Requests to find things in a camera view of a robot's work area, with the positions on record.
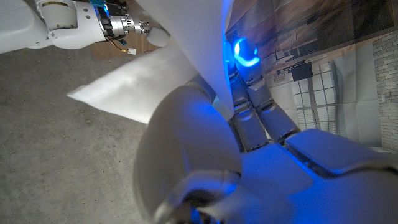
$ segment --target white cloth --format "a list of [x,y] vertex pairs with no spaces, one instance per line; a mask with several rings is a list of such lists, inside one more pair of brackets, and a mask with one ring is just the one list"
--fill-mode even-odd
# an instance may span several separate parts
[[148,123],[163,98],[196,74],[174,44],[141,56],[68,96],[100,110]]

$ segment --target wall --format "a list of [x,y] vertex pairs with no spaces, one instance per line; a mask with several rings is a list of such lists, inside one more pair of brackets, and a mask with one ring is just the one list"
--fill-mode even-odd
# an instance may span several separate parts
[[381,146],[373,45],[347,52],[334,64],[346,137],[365,146]]
[[373,52],[382,146],[398,151],[398,32],[373,42]]

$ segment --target blue led light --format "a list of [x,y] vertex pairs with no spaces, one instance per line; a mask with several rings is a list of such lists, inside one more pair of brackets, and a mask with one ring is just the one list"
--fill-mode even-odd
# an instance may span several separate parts
[[108,11],[107,5],[104,6],[104,10],[105,10],[105,12],[106,12],[106,15],[109,16],[109,11]]
[[238,55],[235,55],[235,59],[236,59],[241,65],[243,65],[243,66],[245,66],[245,67],[251,67],[251,66],[253,66],[253,65],[255,65],[255,64],[257,64],[257,63],[260,62],[260,58],[259,58],[259,57],[255,57],[255,58],[253,58],[252,60],[247,61],[247,60],[243,59],[242,57],[240,57],[240,56],[238,56]]
[[[245,37],[242,37],[240,39],[238,39],[238,41],[236,41],[235,46],[234,46],[234,58],[243,66],[245,67],[251,67],[257,63],[260,62],[260,58],[259,57],[254,57],[252,60],[245,60],[243,59],[241,56],[239,56],[239,53],[241,51],[241,46],[239,45],[240,42],[242,42],[243,40],[245,40]],[[254,55],[257,55],[258,49],[255,48],[254,49]]]

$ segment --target concrete floor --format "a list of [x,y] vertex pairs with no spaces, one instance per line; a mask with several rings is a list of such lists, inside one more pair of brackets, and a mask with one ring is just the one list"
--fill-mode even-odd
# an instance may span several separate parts
[[142,223],[131,169],[145,125],[66,96],[129,60],[0,55],[0,223]]

